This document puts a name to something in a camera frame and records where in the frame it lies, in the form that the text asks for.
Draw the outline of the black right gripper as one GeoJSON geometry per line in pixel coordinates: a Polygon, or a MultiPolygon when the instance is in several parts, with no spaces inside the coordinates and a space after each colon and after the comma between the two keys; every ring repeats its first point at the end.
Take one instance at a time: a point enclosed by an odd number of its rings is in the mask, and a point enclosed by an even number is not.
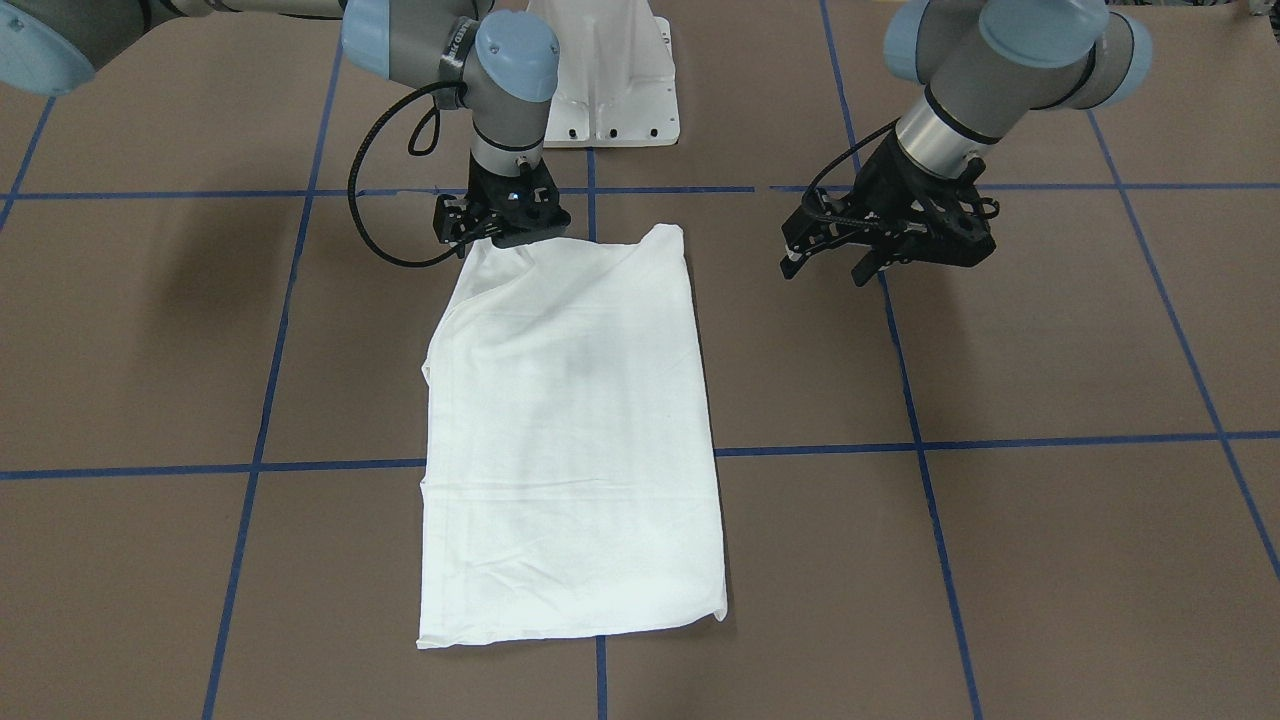
{"type": "Polygon", "coordinates": [[[436,199],[433,229],[442,243],[490,240],[498,249],[512,249],[559,237],[571,223],[544,161],[522,163],[516,176],[502,176],[471,160],[466,193],[436,199]]]}

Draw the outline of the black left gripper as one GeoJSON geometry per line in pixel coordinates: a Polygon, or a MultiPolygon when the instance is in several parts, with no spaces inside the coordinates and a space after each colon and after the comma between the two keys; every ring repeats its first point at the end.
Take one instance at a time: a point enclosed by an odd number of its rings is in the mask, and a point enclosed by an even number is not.
{"type": "Polygon", "coordinates": [[[845,245],[868,249],[851,269],[858,288],[893,264],[978,265],[996,250],[989,223],[1000,213],[998,201],[980,196],[975,187],[984,172],[984,160],[969,152],[959,177],[932,176],[910,159],[895,132],[873,132],[823,167],[804,188],[797,209],[781,227],[782,277],[794,279],[817,254],[845,245]],[[846,195],[835,197],[822,187],[837,165],[874,138],[881,142],[846,195]]]}

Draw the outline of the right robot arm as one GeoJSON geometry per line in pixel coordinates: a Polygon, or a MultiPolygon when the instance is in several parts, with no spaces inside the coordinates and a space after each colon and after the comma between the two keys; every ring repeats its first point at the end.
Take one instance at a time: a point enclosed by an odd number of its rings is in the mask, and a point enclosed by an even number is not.
{"type": "Polygon", "coordinates": [[[499,249],[563,234],[570,214],[543,156],[561,45],[529,12],[498,1],[5,1],[3,100],[54,97],[69,113],[36,187],[252,190],[302,172],[288,123],[317,128],[325,64],[347,63],[374,95],[402,99],[361,138],[348,172],[326,161],[357,211],[358,176],[392,117],[420,108],[470,114],[468,160],[449,161],[458,193],[436,197],[433,227],[451,249],[499,249]]]}

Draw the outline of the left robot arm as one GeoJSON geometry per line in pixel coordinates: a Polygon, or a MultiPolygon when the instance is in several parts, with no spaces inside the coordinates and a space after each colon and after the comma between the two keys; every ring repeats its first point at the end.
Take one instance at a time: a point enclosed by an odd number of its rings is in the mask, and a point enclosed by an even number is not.
{"type": "Polygon", "coordinates": [[[890,72],[922,87],[870,135],[874,151],[840,197],[817,176],[782,225],[780,269],[867,249],[855,286],[895,264],[970,268],[996,249],[998,202],[977,190],[986,155],[1032,111],[1089,110],[1133,95],[1155,44],[1103,1],[910,1],[883,41],[890,72]]]}

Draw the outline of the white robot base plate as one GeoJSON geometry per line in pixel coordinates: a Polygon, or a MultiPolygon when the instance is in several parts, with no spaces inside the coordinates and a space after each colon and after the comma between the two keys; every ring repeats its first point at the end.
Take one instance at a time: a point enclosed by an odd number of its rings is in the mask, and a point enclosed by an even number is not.
{"type": "Polygon", "coordinates": [[[649,1],[531,1],[559,40],[549,149],[639,149],[681,133],[669,22],[649,1]]]}

